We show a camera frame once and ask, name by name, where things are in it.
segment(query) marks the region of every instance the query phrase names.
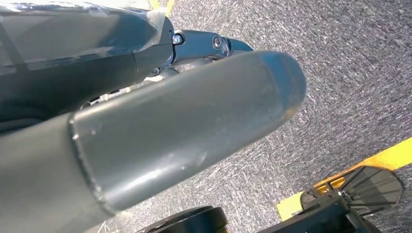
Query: yellow floor marking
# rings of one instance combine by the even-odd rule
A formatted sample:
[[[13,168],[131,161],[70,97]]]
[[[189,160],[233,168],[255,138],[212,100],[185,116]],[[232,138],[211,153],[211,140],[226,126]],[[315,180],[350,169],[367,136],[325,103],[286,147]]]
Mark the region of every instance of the yellow floor marking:
[[[410,163],[412,163],[412,137],[380,153],[377,153],[374,156],[369,157],[330,178],[327,178],[326,180],[317,183],[315,186],[319,186],[322,183],[333,180],[345,172],[360,166],[377,166],[393,171]]]
[[[166,10],[166,17],[169,17],[170,13],[172,12],[174,1],[175,0],[169,0],[168,1],[167,7],[166,7],[166,9],[167,9]]]
[[[381,168],[386,168],[388,170],[396,170],[403,166],[412,163],[412,137],[390,147],[372,157],[369,157],[362,162],[346,169],[330,178],[327,178],[314,187],[319,186],[325,182],[331,181],[344,173],[360,167],[360,166],[377,166]],[[294,194],[293,196],[282,200],[278,205],[276,205],[277,210],[282,218],[282,221],[291,218],[296,212],[301,211],[302,207],[300,205],[300,195],[302,192]]]
[[[300,195],[303,192],[296,193],[295,195],[281,200],[279,204],[276,205],[277,211],[280,214],[280,217],[283,221],[293,217],[296,212],[302,210],[302,206],[300,205]]]
[[[175,0],[169,0],[167,7],[166,7],[166,17],[169,17],[170,13],[172,12]],[[156,10],[160,7],[160,3],[158,0],[149,0],[150,5],[152,6],[153,10]]]
[[[156,10],[160,7],[158,0],[149,0],[150,5],[152,5],[153,10]]]

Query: protective plastic film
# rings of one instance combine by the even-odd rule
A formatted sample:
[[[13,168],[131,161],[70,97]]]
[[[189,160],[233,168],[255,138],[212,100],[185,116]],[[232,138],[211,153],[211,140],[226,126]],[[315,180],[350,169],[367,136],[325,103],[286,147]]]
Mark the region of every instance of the protective plastic film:
[[[115,7],[99,2],[0,1],[0,75],[130,54],[157,45],[164,8],[119,4],[126,3],[117,2]]]

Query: metal bolt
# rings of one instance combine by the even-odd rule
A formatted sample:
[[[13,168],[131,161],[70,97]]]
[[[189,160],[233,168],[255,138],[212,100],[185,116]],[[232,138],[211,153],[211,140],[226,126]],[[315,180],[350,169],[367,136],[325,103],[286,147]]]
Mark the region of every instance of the metal bolt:
[[[158,75],[160,73],[160,69],[156,68],[152,71],[153,74]]]
[[[217,50],[220,49],[220,47],[222,46],[222,41],[220,37],[218,35],[214,35],[212,37],[212,41],[213,41],[213,47]]]
[[[183,43],[183,37],[179,34],[172,36],[172,43],[174,45],[179,45]]]

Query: grey tube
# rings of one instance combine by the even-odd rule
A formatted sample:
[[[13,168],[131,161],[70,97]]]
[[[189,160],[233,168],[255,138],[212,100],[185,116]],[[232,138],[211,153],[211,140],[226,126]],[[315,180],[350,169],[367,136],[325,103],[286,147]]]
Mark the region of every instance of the grey tube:
[[[276,52],[248,52],[77,112],[73,138],[98,197],[127,209],[285,123],[306,81]]]
[[[112,216],[85,182],[68,120],[0,137],[0,232],[81,233]]]

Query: black foot pedal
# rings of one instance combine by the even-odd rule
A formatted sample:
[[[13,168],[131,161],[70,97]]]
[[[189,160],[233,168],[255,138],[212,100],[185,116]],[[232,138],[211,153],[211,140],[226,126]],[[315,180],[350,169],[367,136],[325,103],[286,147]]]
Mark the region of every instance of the black foot pedal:
[[[402,185],[391,171],[361,166],[304,192],[301,204],[305,210],[320,196],[339,195],[360,216],[368,216],[397,206],[401,193]]]

